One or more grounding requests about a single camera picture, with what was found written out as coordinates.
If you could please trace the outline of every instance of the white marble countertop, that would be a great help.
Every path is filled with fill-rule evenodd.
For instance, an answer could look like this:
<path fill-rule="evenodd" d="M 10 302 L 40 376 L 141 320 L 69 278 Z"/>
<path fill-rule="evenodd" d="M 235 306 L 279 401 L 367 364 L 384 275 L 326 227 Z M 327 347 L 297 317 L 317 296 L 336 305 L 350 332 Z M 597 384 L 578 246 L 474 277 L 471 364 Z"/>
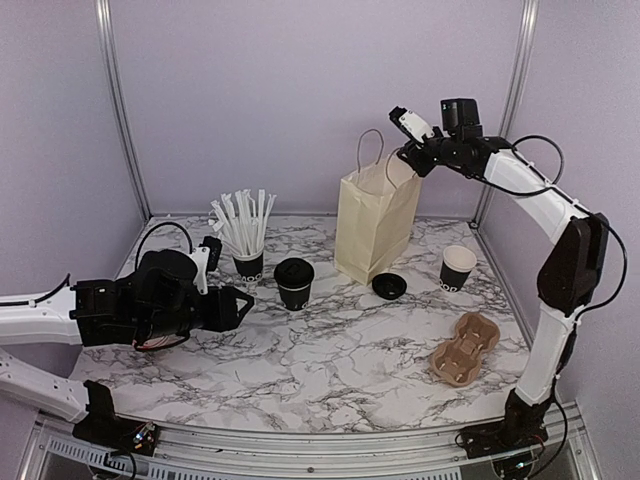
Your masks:
<path fill-rule="evenodd" d="M 211 234 L 205 217 L 172 220 L 185 225 L 196 244 Z M 187 343 L 157 353 L 86 348 L 71 378 L 109 386 L 121 414 L 237 430 L 392 431 L 502 415 L 528 350 L 467 224 L 416 220 L 409 247 L 390 269 L 408 284 L 395 302 L 333 268 L 335 224 L 333 217 L 270 220 L 265 278 L 248 290 L 256 306 L 237 330 L 196 331 Z M 458 293 L 438 284 L 441 252 L 451 244 L 478 256 Z M 146 246 L 185 245 L 180 232 L 166 228 Z M 306 258 L 316 271 L 311 301 L 301 312 L 282 306 L 273 280 L 275 265 L 291 256 Z M 131 265 L 132 258 L 122 274 Z M 210 283 L 245 289 L 226 251 Z M 429 371 L 428 357 L 469 311 L 496 322 L 501 339 L 478 379 L 456 389 Z"/>

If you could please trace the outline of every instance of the paper bag handle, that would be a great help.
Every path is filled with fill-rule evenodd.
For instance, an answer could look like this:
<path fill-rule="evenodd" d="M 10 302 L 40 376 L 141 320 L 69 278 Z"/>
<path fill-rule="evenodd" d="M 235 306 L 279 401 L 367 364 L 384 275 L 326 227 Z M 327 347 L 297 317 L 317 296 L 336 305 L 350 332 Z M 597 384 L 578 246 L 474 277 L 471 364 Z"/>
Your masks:
<path fill-rule="evenodd" d="M 389 162 L 391 161 L 391 159 L 393 158 L 393 156 L 398 153 L 398 151 L 400 151 L 402 147 L 398 147 L 396 148 L 393 152 L 391 152 L 389 154 L 389 156 L 387 157 L 387 164 L 384 166 L 384 174 L 387 176 L 387 180 L 389 180 L 389 183 L 391 185 L 393 185 L 393 188 L 395 188 L 396 190 L 398 189 L 398 186 L 393 183 L 393 180 L 391 180 L 391 177 L 389 176 Z"/>
<path fill-rule="evenodd" d="M 384 137 L 382 136 L 382 132 L 377 128 L 370 128 L 369 130 L 365 130 L 360 138 L 358 139 L 358 150 L 356 151 L 356 163 L 358 164 L 358 174 L 360 170 L 362 170 L 362 166 L 360 165 L 360 147 L 362 146 L 362 139 L 367 135 L 367 133 L 375 132 L 380 137 L 380 151 L 378 152 L 378 159 L 376 160 L 376 165 L 380 163 L 380 159 L 382 158 L 382 152 L 384 150 Z"/>

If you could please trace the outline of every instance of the cardboard cup holder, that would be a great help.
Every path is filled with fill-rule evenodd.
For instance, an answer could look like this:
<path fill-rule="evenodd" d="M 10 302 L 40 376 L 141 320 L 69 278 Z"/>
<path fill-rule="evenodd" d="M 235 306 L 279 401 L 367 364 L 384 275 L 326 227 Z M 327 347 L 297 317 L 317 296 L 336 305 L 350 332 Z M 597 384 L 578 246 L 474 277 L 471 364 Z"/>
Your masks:
<path fill-rule="evenodd" d="M 456 336 L 441 343 L 430 358 L 434 373 L 454 387 L 473 382 L 482 357 L 500 340 L 500 329 L 479 313 L 465 313 L 455 327 Z"/>

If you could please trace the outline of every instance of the black cup lid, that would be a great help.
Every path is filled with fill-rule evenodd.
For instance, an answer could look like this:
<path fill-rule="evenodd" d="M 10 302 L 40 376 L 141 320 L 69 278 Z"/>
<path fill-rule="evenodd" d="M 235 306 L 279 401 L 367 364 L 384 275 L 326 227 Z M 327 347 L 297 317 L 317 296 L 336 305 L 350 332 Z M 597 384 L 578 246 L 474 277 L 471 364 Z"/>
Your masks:
<path fill-rule="evenodd" d="M 400 298 L 407 291 L 407 282 L 395 273 L 381 273 L 373 277 L 373 291 L 385 300 Z"/>
<path fill-rule="evenodd" d="M 295 289 L 309 285 L 313 281 L 314 271 L 306 260 L 287 258 L 278 264 L 273 276 L 278 285 Z"/>

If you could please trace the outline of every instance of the cup lid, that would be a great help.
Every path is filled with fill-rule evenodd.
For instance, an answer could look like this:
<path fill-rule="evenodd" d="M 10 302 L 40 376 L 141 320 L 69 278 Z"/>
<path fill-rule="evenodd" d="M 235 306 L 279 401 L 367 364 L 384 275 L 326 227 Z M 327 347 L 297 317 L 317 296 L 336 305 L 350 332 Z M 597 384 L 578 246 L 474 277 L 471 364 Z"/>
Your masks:
<path fill-rule="evenodd" d="M 373 277 L 373 291 L 385 300 L 400 298 L 407 291 L 407 282 L 395 273 L 381 273 Z"/>
<path fill-rule="evenodd" d="M 471 271 L 478 263 L 475 253 L 462 245 L 448 246 L 444 249 L 443 257 L 447 267 L 461 273 Z"/>
<path fill-rule="evenodd" d="M 285 288 L 306 287 L 313 281 L 313 267 L 301 258 L 287 258 L 278 264 L 273 276 L 278 285 Z"/>

